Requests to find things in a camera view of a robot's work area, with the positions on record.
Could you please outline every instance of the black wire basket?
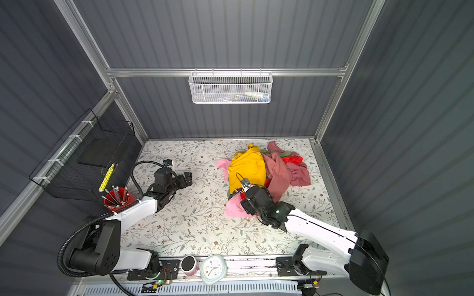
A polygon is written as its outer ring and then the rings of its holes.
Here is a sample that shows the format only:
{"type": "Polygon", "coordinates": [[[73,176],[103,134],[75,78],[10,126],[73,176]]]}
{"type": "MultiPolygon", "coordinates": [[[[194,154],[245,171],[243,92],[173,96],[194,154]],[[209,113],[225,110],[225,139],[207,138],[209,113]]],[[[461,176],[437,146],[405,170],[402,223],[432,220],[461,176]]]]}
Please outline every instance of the black wire basket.
{"type": "Polygon", "coordinates": [[[30,180],[53,197],[89,201],[102,201],[104,183],[108,189],[125,184],[128,172],[118,171],[135,137],[131,122],[94,117],[70,137],[72,140],[55,159],[48,160],[51,153],[43,159],[41,163],[47,163],[43,174],[38,175],[37,167],[30,180]]]}

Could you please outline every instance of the yellow cloth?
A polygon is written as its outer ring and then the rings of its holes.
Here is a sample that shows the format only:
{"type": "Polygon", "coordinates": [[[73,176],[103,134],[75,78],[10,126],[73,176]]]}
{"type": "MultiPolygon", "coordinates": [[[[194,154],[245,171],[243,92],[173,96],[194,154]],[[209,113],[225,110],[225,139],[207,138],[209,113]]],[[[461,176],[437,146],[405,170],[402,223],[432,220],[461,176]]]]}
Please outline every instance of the yellow cloth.
{"type": "Polygon", "coordinates": [[[240,179],[247,178],[250,183],[264,185],[266,180],[265,161],[260,153],[260,149],[253,144],[248,145],[246,152],[237,152],[228,167],[230,193],[235,191],[243,192],[236,173],[242,175],[240,179]]]}

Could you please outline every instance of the red cup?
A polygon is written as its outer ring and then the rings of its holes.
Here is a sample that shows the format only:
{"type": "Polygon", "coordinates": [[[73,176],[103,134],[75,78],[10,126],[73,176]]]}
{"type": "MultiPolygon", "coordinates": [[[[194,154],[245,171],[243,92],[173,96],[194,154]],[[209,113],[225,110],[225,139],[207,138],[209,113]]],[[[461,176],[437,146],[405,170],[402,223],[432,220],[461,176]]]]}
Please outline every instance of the red cup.
{"type": "MultiPolygon", "coordinates": [[[[118,191],[119,191],[119,193],[120,193],[120,196],[123,196],[123,194],[125,193],[125,188],[119,188],[118,191]]],[[[113,190],[110,191],[110,194],[111,194],[113,197],[115,197],[115,192],[114,192],[113,190]]],[[[112,198],[110,197],[110,195],[108,195],[108,194],[105,195],[105,197],[107,197],[108,199],[112,199],[112,198]]],[[[136,201],[136,200],[137,200],[137,198],[136,198],[133,194],[131,194],[130,191],[128,191],[128,200],[127,200],[127,202],[126,202],[124,205],[122,205],[122,206],[120,206],[120,207],[109,208],[108,206],[114,205],[114,204],[111,203],[111,202],[109,202],[108,200],[104,199],[104,206],[105,206],[107,209],[109,209],[110,211],[115,212],[115,211],[117,211],[118,209],[121,209],[121,208],[123,208],[124,206],[133,203],[133,202],[136,201]]]]}

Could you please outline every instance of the floral tablecloth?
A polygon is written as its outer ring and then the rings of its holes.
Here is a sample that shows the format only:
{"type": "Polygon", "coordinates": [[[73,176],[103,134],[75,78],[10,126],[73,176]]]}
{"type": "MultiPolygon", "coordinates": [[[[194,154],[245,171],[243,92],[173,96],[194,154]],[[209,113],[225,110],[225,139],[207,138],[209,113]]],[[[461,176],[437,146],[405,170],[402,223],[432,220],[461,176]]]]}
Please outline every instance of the floral tablecloth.
{"type": "MultiPolygon", "coordinates": [[[[236,151],[246,150],[249,143],[266,149],[270,141],[147,142],[140,161],[172,159],[178,174],[192,172],[193,186],[179,190],[163,210],[128,229],[121,237],[122,247],[147,248],[158,251],[161,257],[174,257],[188,254],[292,254],[300,243],[310,243],[304,237],[264,226],[255,217],[233,218],[223,214],[229,186],[222,171],[215,167],[216,162],[222,158],[232,159],[236,151]]],[[[309,140],[275,141],[281,149],[296,151],[303,157],[312,183],[306,187],[290,186],[282,201],[338,227],[309,140]]],[[[152,164],[135,168],[135,177],[143,191],[153,182],[156,169],[152,164]]],[[[133,183],[129,182],[128,186],[134,192],[133,183]]]]}

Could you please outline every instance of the alarm clock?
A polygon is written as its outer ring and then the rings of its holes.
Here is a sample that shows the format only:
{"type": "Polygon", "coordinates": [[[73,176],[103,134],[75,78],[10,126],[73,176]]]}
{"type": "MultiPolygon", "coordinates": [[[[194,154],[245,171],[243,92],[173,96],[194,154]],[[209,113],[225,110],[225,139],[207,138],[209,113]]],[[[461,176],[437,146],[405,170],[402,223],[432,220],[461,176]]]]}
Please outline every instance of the alarm clock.
{"type": "Polygon", "coordinates": [[[201,279],[206,285],[212,285],[227,274],[225,259],[220,255],[210,255],[200,265],[201,279]]]}

